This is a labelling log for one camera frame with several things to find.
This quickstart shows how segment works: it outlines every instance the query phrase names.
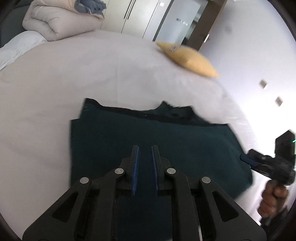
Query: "bed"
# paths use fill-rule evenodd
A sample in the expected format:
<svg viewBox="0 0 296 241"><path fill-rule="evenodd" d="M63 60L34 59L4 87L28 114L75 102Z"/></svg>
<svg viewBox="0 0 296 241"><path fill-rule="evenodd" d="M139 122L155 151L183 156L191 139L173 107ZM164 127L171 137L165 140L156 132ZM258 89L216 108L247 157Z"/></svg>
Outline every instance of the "bed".
<svg viewBox="0 0 296 241"><path fill-rule="evenodd" d="M19 237L69 188L69 121L84 98L133 110L163 100L192 106L211 123L229 123L245 151L257 147L227 92L171 62L155 43L101 30L45 42L0 70L0 212ZM266 180L254 174L236 200L256 221Z"/></svg>

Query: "white pillow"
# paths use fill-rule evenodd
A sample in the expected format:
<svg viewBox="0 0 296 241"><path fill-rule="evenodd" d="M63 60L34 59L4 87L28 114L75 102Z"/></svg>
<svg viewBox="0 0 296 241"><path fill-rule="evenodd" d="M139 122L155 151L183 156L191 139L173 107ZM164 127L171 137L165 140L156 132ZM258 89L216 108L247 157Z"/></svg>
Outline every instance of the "white pillow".
<svg viewBox="0 0 296 241"><path fill-rule="evenodd" d="M36 31L25 31L0 48L0 70L46 39Z"/></svg>

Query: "yellow pillow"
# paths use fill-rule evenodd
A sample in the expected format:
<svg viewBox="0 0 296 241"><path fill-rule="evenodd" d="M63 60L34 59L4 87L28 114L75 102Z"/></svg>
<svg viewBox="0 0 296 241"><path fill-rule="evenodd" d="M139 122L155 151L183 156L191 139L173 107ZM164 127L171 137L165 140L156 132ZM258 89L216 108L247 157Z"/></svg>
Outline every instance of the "yellow pillow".
<svg viewBox="0 0 296 241"><path fill-rule="evenodd" d="M209 77L219 77L217 71L211 63L198 51L193 48L170 44L164 42L156 42L156 44L164 51L164 53L181 66L190 69L198 74Z"/></svg>

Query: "metal screw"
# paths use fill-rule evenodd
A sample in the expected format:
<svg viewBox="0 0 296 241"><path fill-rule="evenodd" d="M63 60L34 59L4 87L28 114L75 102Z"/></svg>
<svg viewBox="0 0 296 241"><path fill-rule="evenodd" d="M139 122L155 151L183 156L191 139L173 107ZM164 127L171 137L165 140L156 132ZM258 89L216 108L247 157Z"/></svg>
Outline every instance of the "metal screw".
<svg viewBox="0 0 296 241"><path fill-rule="evenodd" d="M115 169L116 174L123 174L124 170L122 168Z"/></svg>
<svg viewBox="0 0 296 241"><path fill-rule="evenodd" d="M209 177L203 177L202 178L202 182L203 183L210 183L211 182L211 179Z"/></svg>
<svg viewBox="0 0 296 241"><path fill-rule="evenodd" d="M88 183L88 181L89 181L89 179L87 177L83 177L80 179L81 184L86 184L86 183Z"/></svg>
<svg viewBox="0 0 296 241"><path fill-rule="evenodd" d="M169 168L169 169L167 169L167 173L168 174L175 174L176 173L176 170L173 169L173 168Z"/></svg>

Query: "triangular cutout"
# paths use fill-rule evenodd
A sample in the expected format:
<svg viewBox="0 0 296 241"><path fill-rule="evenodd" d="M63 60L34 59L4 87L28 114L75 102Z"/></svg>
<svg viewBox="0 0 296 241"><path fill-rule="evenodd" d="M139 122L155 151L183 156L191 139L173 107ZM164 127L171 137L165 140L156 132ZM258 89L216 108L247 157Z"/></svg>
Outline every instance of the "triangular cutout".
<svg viewBox="0 0 296 241"><path fill-rule="evenodd" d="M214 191L213 197L223 222L227 222L239 216L238 212L224 199L224 197L222 197L219 192Z"/></svg>
<svg viewBox="0 0 296 241"><path fill-rule="evenodd" d="M52 214L52 217L66 223L70 217L78 192L74 192L59 208Z"/></svg>

